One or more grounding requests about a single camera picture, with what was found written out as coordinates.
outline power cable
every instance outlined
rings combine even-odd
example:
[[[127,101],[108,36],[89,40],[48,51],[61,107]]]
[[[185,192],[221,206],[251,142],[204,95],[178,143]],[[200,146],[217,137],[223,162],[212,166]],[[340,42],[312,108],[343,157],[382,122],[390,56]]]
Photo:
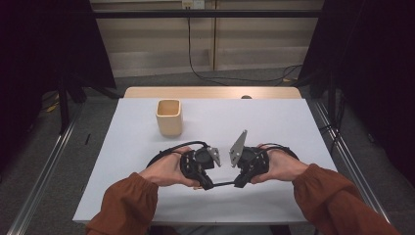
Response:
[[[345,108],[346,108],[346,98],[345,95],[342,93],[341,94],[341,99],[339,101],[339,109],[338,112],[336,114],[336,124],[337,126],[334,126],[332,124],[328,124],[322,127],[319,127],[318,129],[320,130],[321,134],[325,134],[328,130],[333,130],[334,132],[334,138],[333,138],[333,142],[330,146],[330,155],[333,155],[333,149],[334,146],[336,145],[337,141],[339,140],[340,137],[340,133],[341,133],[341,127],[342,127],[342,121],[343,121],[343,117],[345,115]]]
[[[200,75],[194,70],[193,63],[192,63],[192,56],[191,56],[192,43],[191,43],[190,18],[187,19],[187,25],[188,25],[188,53],[189,53],[188,56],[189,56],[190,69],[192,70],[193,74],[195,76],[197,76],[198,78],[200,78],[201,80],[210,81],[210,82],[213,82],[213,83],[216,83],[216,84],[219,84],[219,85],[223,85],[223,86],[228,86],[228,85],[225,84],[225,83],[222,83],[222,82],[215,81],[213,79],[240,80],[240,81],[252,81],[252,82],[279,81],[277,84],[274,85],[274,86],[278,86],[281,83],[283,83],[283,79],[286,78],[289,74],[291,74],[297,68],[302,67],[302,65],[288,66],[288,67],[284,68],[282,76],[277,77],[277,78],[273,78],[273,79],[265,79],[265,80],[248,79],[248,78],[240,78],[240,77],[228,77],[228,76],[203,76],[203,75]]]

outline forearm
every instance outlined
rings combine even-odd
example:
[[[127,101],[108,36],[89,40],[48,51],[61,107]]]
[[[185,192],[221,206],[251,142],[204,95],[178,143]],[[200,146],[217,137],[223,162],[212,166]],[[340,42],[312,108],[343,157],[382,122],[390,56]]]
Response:
[[[144,234],[154,217],[159,186],[137,173],[107,189],[101,211],[86,226],[91,234]]]
[[[293,184],[305,218],[324,234],[398,234],[363,203],[349,180],[332,170],[312,164]]]

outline electrical outlet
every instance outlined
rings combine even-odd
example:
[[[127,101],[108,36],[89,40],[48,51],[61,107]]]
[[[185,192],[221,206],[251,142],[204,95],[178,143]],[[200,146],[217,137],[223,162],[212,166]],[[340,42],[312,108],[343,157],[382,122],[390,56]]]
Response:
[[[193,9],[193,0],[182,0],[182,9]]]
[[[204,10],[205,9],[205,0],[193,0],[193,8],[197,10]]]

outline wall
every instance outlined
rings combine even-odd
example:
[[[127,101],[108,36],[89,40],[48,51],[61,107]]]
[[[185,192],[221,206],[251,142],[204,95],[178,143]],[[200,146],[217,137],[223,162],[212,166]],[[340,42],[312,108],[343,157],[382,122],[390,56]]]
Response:
[[[181,1],[91,0],[94,10],[175,10]],[[207,0],[206,9],[318,10],[322,0]],[[186,19],[97,20],[115,77],[190,71]],[[302,64],[317,19],[191,19],[196,71]]]

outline floor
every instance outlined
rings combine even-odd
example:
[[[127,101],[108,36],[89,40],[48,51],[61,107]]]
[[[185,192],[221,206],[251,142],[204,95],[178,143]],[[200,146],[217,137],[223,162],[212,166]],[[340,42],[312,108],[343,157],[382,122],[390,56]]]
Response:
[[[280,77],[280,70],[229,70],[206,72],[204,75],[222,75],[232,77]],[[221,80],[229,85],[258,85],[257,82]],[[288,79],[282,85],[290,84]],[[129,86],[134,85],[217,85],[207,80],[197,78],[192,73],[161,74],[142,77],[124,77],[116,80],[122,94]],[[267,83],[276,85],[279,81]],[[327,102],[324,95],[321,99],[313,100],[308,95],[308,88],[300,89],[301,95],[307,99],[309,107],[318,126],[324,126],[317,102]],[[27,223],[18,226],[20,233],[12,234],[82,234],[84,225],[71,221],[77,204],[82,196],[85,182],[92,171],[95,160],[105,139],[108,126],[115,111],[117,101],[104,97],[93,90],[86,89],[88,100],[83,105],[70,104],[72,114],[80,110],[77,121],[71,131],[66,145],[61,150],[59,158],[51,161],[51,153],[58,141],[60,130],[59,106],[52,112],[41,112],[33,128],[28,132],[22,147],[16,152],[14,161],[8,169],[2,172],[0,184],[0,234],[6,234],[16,221],[17,216],[26,202],[31,190],[36,186],[43,167],[48,163],[52,166],[50,178],[43,181],[43,190],[37,195],[38,201],[32,205],[32,210],[23,215],[29,218]],[[45,101],[48,107],[52,101]],[[381,146],[371,142],[368,131],[352,108],[346,105],[341,130],[349,151],[354,157],[359,169],[376,195],[376,200],[384,209],[391,223],[402,234],[415,233],[415,189],[406,182],[404,177],[389,163]],[[330,132],[323,132],[328,149],[333,139]],[[337,146],[334,147],[333,160],[339,172],[347,174],[347,165]],[[312,234],[309,225],[292,225],[293,234]]]

